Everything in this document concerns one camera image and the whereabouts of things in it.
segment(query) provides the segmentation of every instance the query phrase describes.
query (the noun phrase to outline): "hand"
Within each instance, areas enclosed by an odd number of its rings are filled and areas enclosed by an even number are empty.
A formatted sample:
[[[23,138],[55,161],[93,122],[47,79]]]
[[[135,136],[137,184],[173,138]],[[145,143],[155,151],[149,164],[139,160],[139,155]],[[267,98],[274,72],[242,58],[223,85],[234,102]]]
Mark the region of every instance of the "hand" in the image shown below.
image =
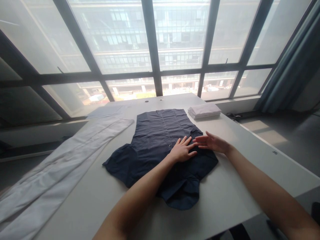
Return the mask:
[[[207,136],[196,137],[193,142],[197,143],[201,149],[211,149],[215,152],[226,154],[232,145],[225,140],[206,131]]]
[[[168,157],[172,159],[174,162],[184,162],[190,159],[191,157],[197,154],[196,151],[189,153],[190,149],[197,146],[197,143],[193,143],[188,146],[189,142],[191,141],[191,137],[187,139],[185,136],[181,141],[181,138],[178,139],[176,145],[173,146],[171,152],[168,154]]]

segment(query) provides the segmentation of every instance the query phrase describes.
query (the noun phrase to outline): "dark blue shirt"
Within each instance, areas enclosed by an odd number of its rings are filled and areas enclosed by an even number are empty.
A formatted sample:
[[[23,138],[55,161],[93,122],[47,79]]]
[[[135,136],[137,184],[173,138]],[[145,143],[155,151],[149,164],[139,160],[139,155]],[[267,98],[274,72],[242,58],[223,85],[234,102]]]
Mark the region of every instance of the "dark blue shirt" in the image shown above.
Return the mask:
[[[145,112],[137,116],[131,144],[117,149],[103,166],[130,188],[167,156],[178,138],[202,135],[183,109]],[[211,150],[195,147],[192,151],[197,151],[197,155],[176,163],[157,192],[169,207],[186,210],[195,205],[200,181],[218,163]]]

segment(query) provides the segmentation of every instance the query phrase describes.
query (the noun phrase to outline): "window frame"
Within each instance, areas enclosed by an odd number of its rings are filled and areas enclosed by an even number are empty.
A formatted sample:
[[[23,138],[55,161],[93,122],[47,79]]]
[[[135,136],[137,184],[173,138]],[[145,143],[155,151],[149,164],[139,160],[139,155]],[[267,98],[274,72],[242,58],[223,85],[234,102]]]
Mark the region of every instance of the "window frame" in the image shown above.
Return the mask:
[[[206,73],[238,71],[238,74],[235,77],[229,96],[223,99],[213,99],[213,100],[206,101],[206,102],[211,102],[211,101],[219,101],[219,100],[225,100],[225,99],[247,97],[248,95],[238,96],[238,97],[234,96],[244,71],[272,68],[270,74],[266,78],[258,94],[253,94],[249,96],[261,95],[263,89],[268,83],[268,80],[272,76],[274,70],[277,68],[279,61],[283,57],[284,53],[287,51],[289,45],[293,41],[297,32],[301,28],[302,24],[304,23],[311,9],[316,3],[316,0],[312,0],[311,3],[309,4],[307,10],[305,11],[299,24],[297,25],[294,33],[292,34],[288,43],[286,44],[285,48],[280,54],[280,57],[278,58],[277,62],[274,64],[253,65],[253,66],[248,66],[247,64],[250,59],[253,48],[256,44],[256,41],[260,35],[264,22],[268,16],[268,13],[273,1],[272,0],[260,1],[258,10],[256,12],[253,24],[251,26],[248,38],[246,40],[245,46],[243,48],[243,51],[241,53],[241,57],[238,63],[208,64],[210,53],[211,53],[214,31],[215,31],[215,27],[212,27],[212,26],[216,25],[216,20],[217,20],[217,15],[219,11],[219,5],[220,5],[220,0],[211,0],[209,16],[208,16],[208,22],[210,22],[210,24],[207,24],[205,46],[203,51],[201,68],[165,70],[165,71],[160,71],[153,3],[152,1],[142,1],[141,4],[142,4],[143,15],[141,15],[141,20],[144,20],[145,22],[152,72],[134,72],[134,73],[117,73],[117,74],[101,73],[101,70],[99,69],[98,64],[94,58],[94,55],[91,52],[89,45],[85,40],[85,37],[77,23],[77,20],[71,10],[71,7],[68,1],[53,0],[53,2],[57,7],[59,13],[61,14],[62,19],[67,25],[76,44],[78,45],[80,52],[83,55],[86,63],[88,64],[91,72],[77,72],[77,73],[61,72],[58,74],[39,74],[35,70],[35,68],[28,62],[28,60],[20,53],[20,51],[11,43],[11,41],[6,37],[6,35],[0,30],[0,44],[3,46],[0,49],[0,57],[22,78],[22,80],[17,79],[14,81],[0,79],[0,88],[30,86],[46,103],[48,103],[48,105],[54,111],[56,111],[56,113],[58,113],[62,117],[62,121],[71,121],[71,120],[74,120],[74,118],[72,118],[70,115],[67,114],[67,112],[42,87],[43,85],[99,81],[107,97],[109,98],[110,102],[112,102],[114,101],[114,98],[105,81],[153,77],[156,96],[162,96],[163,92],[162,92],[161,77],[200,74],[197,95],[198,97],[201,97],[203,82],[204,82],[204,75]],[[12,127],[10,123],[7,123],[1,118],[0,118],[0,123],[1,123],[0,128]]]

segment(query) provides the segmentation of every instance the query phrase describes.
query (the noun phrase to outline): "shirt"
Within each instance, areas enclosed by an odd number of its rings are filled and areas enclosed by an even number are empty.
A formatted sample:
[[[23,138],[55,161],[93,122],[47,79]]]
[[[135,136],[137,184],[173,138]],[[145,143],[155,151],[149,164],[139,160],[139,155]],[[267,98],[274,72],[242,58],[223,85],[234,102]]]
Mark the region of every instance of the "shirt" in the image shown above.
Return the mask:
[[[119,117],[98,119],[62,143],[23,176],[0,198],[0,239],[32,239],[67,198],[104,146],[132,123],[133,119]]]
[[[117,149],[103,166],[130,188],[170,153],[178,138],[202,135],[183,109],[145,112],[137,116],[131,144]],[[197,155],[176,163],[157,192],[169,207],[186,210],[194,206],[199,199],[200,181],[218,163],[211,150],[195,147],[192,151]]]

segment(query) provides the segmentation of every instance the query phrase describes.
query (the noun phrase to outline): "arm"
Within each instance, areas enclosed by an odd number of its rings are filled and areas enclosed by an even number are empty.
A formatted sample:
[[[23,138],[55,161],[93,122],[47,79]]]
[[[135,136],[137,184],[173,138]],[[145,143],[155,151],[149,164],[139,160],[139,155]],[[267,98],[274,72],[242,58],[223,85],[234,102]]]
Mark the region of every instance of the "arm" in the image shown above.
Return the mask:
[[[173,165],[197,154],[188,153],[196,143],[188,146],[191,137],[180,138],[171,152],[150,172],[140,178],[113,207],[103,221],[93,240],[126,239],[150,205],[162,181]]]
[[[319,239],[320,228],[302,206],[282,187],[221,138],[196,137],[199,148],[224,153],[264,213],[289,239]]]

